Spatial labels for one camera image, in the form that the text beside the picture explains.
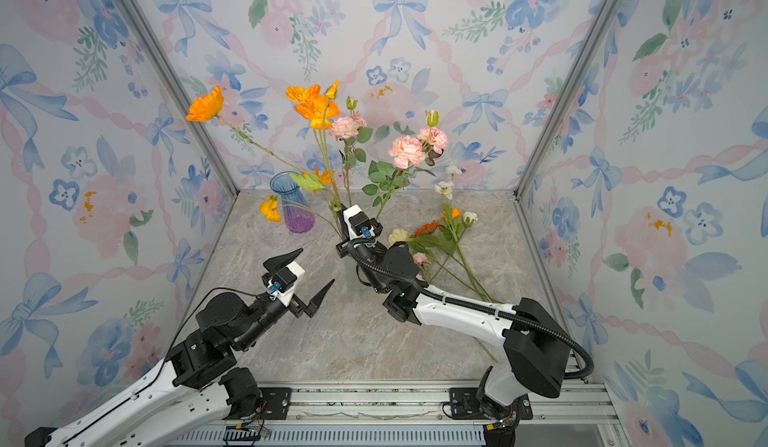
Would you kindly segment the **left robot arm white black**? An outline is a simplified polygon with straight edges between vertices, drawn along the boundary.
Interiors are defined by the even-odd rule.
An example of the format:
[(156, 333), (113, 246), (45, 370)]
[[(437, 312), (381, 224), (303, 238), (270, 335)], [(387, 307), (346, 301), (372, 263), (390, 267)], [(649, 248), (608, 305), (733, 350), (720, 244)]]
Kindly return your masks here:
[(245, 424), (269, 402), (236, 355), (257, 341), (286, 314), (313, 317), (330, 290), (309, 301), (296, 288), (305, 274), (301, 252), (267, 259), (259, 292), (217, 287), (198, 303), (196, 329), (116, 397), (60, 428), (27, 434), (27, 446), (161, 446), (195, 428), (219, 420)]

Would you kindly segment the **pink rose stem with leaves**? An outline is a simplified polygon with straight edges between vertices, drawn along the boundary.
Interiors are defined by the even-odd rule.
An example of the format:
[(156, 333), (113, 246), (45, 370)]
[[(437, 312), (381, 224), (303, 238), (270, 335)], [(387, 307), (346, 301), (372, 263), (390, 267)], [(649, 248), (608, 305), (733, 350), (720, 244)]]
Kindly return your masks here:
[(411, 178), (419, 172), (432, 175), (431, 168), (447, 152), (450, 141), (439, 128), (440, 114), (436, 110), (425, 112), (426, 125), (413, 135), (403, 135), (393, 141), (388, 149), (390, 161), (371, 161), (368, 168), (369, 182), (363, 192), (373, 198), (372, 206), (379, 217), (398, 190), (411, 184)]

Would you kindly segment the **pink carnation single stem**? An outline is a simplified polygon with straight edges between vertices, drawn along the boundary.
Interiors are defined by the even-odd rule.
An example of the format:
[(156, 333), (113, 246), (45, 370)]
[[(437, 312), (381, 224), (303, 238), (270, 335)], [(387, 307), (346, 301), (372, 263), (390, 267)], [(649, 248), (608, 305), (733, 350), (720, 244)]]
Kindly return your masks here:
[(342, 181), (347, 204), (352, 202), (351, 170), (358, 163), (364, 163), (367, 159), (367, 154), (360, 147), (360, 144), (368, 142), (373, 136), (373, 129), (368, 126), (367, 121), (357, 110), (357, 105), (358, 100), (348, 96), (346, 99), (348, 114), (333, 120), (330, 130), (331, 135), (341, 141), (343, 146), (340, 155), (342, 159)]

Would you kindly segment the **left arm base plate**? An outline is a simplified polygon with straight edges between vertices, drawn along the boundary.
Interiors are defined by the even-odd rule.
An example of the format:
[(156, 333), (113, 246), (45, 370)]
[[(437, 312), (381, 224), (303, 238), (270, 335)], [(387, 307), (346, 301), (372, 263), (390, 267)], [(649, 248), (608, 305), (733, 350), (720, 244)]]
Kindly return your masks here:
[(289, 387), (248, 388), (228, 399), (226, 420), (286, 420), (293, 390)]

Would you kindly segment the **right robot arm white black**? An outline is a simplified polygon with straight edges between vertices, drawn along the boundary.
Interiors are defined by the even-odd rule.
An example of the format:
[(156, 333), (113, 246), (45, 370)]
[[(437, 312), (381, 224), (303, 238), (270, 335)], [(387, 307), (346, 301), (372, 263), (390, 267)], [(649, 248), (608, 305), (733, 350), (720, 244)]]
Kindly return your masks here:
[(419, 278), (403, 242), (385, 249), (360, 237), (339, 243), (337, 251), (354, 259), (371, 286), (387, 294), (383, 306), (397, 321), (446, 328), (504, 351), (506, 358), (486, 370), (476, 390), (486, 416), (509, 415), (530, 393), (560, 396), (570, 338), (538, 302), (482, 303), (429, 285)]

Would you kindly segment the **large orange poppy stem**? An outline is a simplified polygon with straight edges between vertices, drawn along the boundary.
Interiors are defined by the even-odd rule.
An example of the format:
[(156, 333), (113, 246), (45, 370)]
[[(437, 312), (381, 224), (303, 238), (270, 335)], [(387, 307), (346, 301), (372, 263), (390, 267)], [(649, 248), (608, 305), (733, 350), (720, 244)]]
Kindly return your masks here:
[(217, 127), (245, 154), (290, 169), (298, 187), (319, 196), (331, 213), (342, 210), (342, 192), (331, 148), (331, 129), (340, 119), (338, 84), (289, 86), (271, 130), (265, 128), (266, 90), (237, 90), (224, 81), (198, 80), (186, 112), (189, 121)]

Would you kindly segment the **orange poppy flower stem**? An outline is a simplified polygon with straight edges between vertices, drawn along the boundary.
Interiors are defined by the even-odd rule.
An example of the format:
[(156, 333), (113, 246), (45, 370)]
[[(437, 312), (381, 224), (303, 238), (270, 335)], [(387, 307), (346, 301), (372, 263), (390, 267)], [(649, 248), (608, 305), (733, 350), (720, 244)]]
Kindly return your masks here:
[[(260, 214), (267, 221), (284, 223), (292, 233), (306, 233), (317, 220), (322, 220), (339, 238), (342, 237), (337, 219), (342, 204), (333, 170), (320, 171), (315, 168), (313, 171), (280, 172), (270, 180), (270, 188), (272, 192), (259, 206)], [(305, 197), (306, 192), (318, 195), (326, 204), (329, 214), (311, 207)]]

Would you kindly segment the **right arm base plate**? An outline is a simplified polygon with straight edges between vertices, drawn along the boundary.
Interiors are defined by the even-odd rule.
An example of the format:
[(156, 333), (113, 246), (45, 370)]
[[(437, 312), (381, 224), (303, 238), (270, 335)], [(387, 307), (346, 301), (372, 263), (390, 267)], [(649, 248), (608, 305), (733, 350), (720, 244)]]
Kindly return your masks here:
[(453, 387), (448, 389), (448, 400), (443, 404), (443, 414), (454, 420), (502, 420), (510, 414), (510, 410), (519, 414), (521, 420), (532, 420), (534, 415), (528, 395), (521, 396), (513, 405), (496, 417), (491, 408), (484, 410), (477, 398), (476, 387)]

